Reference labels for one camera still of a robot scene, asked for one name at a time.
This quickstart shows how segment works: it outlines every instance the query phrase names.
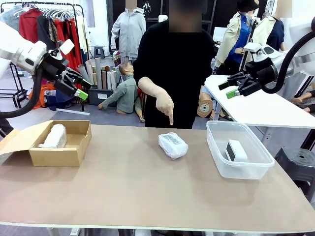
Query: white wrapped object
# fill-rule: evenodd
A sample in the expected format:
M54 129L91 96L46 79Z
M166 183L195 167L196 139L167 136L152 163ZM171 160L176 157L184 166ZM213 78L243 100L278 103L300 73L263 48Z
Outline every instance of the white wrapped object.
M188 151L188 145L175 133L160 134L158 145L172 160L184 156Z
M55 124L48 134L44 144L38 145L39 148L64 148L67 142L66 129L62 124Z

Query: cardboard box flap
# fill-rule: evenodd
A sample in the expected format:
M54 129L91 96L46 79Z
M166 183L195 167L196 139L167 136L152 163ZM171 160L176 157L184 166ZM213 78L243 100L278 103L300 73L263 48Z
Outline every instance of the cardboard box flap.
M29 150L38 137L44 132L44 130L52 123L53 121L47 121L41 124L33 125L22 131L15 133L15 136L12 135L6 136L2 141L4 146L1 147L0 155L15 152Z

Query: table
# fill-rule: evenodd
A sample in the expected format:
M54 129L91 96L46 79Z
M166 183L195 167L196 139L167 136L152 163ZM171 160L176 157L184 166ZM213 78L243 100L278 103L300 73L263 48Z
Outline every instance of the table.
M232 86L219 90L218 85L227 81L227 77L211 75L205 82L211 96L217 101L214 120L219 119L220 110L224 108L234 121L249 126L267 127L262 139L264 145L270 140L272 127L315 128L315 117L277 94L267 94L259 90L247 97L227 99L226 93L237 88Z
M315 231L315 211L276 164L260 181L221 177L205 130L92 125L80 168L0 166L0 224L214 232ZM172 161L158 134L189 145Z

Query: black hat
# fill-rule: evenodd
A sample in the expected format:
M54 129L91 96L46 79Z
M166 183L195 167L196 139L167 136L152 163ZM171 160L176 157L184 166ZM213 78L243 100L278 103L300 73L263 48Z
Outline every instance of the black hat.
M182 11L201 10L202 14L207 13L208 0L170 0Z
M259 8L255 0L237 0L237 10L240 12L254 11Z

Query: black sweater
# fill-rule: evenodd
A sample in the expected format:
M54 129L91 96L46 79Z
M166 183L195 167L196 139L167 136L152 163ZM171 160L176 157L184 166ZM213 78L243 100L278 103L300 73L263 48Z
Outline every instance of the black sweater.
M174 125L156 109L156 99L148 96L146 127L191 129L198 109L200 87L212 73L214 42L206 32L172 33L168 21L150 27L141 39L138 58L133 63L136 82L148 77L165 89L174 102Z

